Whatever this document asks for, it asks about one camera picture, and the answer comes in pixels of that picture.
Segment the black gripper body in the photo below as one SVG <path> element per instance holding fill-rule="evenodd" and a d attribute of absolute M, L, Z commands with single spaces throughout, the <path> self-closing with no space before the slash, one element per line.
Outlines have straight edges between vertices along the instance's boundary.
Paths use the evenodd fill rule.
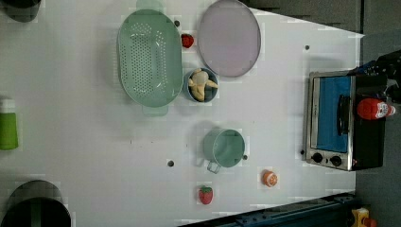
<path fill-rule="evenodd" d="M 400 63 L 399 50 L 380 56 L 348 72 L 356 78 L 357 93 L 400 103 Z"/>

